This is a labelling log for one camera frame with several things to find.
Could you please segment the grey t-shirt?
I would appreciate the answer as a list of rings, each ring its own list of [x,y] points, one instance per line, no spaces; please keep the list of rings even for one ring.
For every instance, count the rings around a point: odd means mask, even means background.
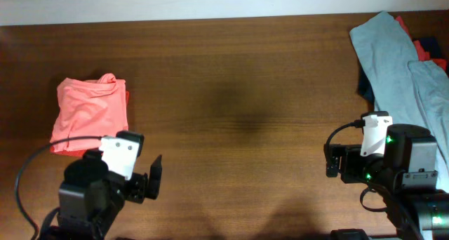
[[[349,32],[358,61],[375,96],[375,109],[396,124],[414,124],[436,138],[437,187],[448,190],[448,76],[421,61],[410,36],[393,16],[381,12]]]

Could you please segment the red garment in pile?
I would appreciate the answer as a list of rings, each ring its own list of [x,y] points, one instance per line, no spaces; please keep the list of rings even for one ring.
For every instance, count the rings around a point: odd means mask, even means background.
[[[408,27],[403,21],[401,16],[395,18],[399,23],[403,31],[412,39],[412,43],[417,51],[419,61],[432,61],[439,66],[444,72],[447,71],[448,61],[443,57],[441,48],[438,44],[436,37],[422,37],[419,39],[413,39]]]

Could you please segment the salmon pink printed t-shirt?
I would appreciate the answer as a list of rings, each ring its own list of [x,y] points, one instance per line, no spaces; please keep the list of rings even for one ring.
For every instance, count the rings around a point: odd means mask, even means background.
[[[81,136],[114,136],[129,128],[126,81],[112,73],[97,80],[66,78],[57,87],[60,113],[51,142]]]

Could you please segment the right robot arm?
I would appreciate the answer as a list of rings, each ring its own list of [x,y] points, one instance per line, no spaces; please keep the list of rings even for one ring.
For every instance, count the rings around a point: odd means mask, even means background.
[[[400,239],[447,239],[448,193],[439,189],[436,139],[421,126],[393,124],[387,128],[383,154],[363,156],[360,145],[323,146],[326,175],[346,184],[362,183],[362,196],[379,194]]]

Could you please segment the folded red printed t-shirt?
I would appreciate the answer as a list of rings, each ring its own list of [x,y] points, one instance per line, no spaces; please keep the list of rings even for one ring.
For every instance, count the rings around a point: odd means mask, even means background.
[[[128,106],[130,98],[130,92],[125,91],[125,106]],[[87,151],[87,149],[79,149],[79,150],[60,150],[57,151],[54,146],[50,148],[50,152],[53,154],[63,155],[63,156],[74,156],[74,157],[82,157],[83,154]]]

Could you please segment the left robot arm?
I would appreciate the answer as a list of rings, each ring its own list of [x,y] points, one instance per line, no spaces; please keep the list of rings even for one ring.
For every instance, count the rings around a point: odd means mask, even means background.
[[[162,156],[148,174],[133,173],[130,180],[110,171],[98,150],[88,150],[66,167],[59,188],[59,206],[43,220],[40,239],[104,239],[127,201],[141,204],[157,199]]]

